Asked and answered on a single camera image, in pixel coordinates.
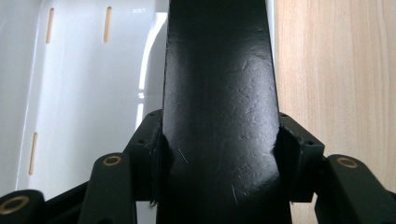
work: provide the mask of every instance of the black plastic panel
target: black plastic panel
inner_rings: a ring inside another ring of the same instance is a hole
[[[159,223],[290,223],[263,0],[172,0]]]

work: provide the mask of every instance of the screw hole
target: screw hole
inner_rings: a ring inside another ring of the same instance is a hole
[[[313,145],[314,145],[314,142],[311,141],[311,140],[307,140],[307,141],[305,141],[305,143],[306,143],[307,145],[309,145],[309,146],[313,146]]]

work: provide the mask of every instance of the wood grain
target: wood grain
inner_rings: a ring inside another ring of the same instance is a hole
[[[396,1],[276,1],[279,107],[396,191]],[[317,223],[294,204],[294,223]]]

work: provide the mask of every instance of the mounting hole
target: mounting hole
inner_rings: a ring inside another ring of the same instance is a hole
[[[110,156],[103,160],[103,165],[105,166],[113,166],[117,165],[121,162],[121,157],[119,156]]]
[[[341,165],[346,166],[348,168],[356,168],[356,167],[358,167],[358,164],[355,161],[353,161],[351,159],[348,159],[348,158],[345,158],[345,157],[340,157],[340,158],[337,159],[337,161]]]
[[[29,197],[17,196],[6,200],[0,205],[0,215],[7,215],[16,212],[29,203]]]
[[[313,146],[315,143],[311,140],[306,140],[305,143],[309,146]]]

